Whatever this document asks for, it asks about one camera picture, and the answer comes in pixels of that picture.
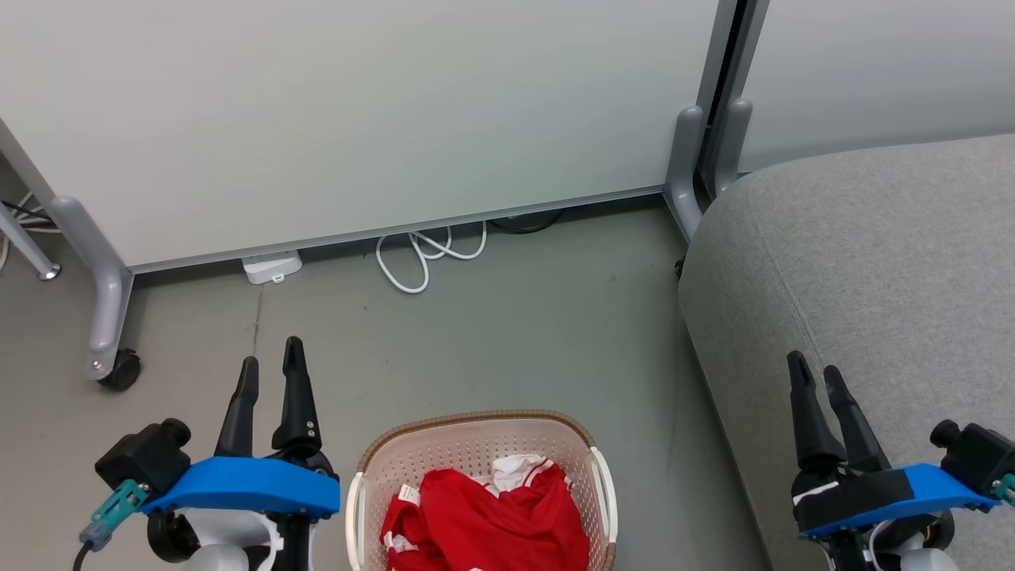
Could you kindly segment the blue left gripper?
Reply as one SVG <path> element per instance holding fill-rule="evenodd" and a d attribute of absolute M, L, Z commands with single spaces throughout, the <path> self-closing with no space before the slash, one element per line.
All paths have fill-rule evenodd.
<path fill-rule="evenodd" d="M 226 408 L 215 456 L 190 463 L 162 496 L 146 501 L 141 512 L 200 508 L 311 518 L 338 513 L 340 483 L 320 451 L 318 411 L 300 337 L 286 340 L 282 373 L 282 420 L 271 440 L 276 453 L 268 458 L 251 457 L 259 362 L 249 355 Z"/>

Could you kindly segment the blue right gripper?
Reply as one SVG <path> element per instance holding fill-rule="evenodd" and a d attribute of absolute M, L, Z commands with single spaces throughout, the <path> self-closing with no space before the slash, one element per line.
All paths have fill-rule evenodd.
<path fill-rule="evenodd" d="M 990 512 L 1000 506 L 1000 500 L 979 494 L 934 463 L 892 469 L 840 369 L 829 365 L 824 382 L 840 423 L 842 447 L 828 427 L 805 355 L 791 351 L 787 364 L 798 468 L 802 473 L 830 473 L 845 462 L 847 452 L 849 469 L 863 473 L 797 496 L 793 513 L 801 536 L 826 538 L 841 528 L 859 529 L 953 508 L 972 506 Z"/>

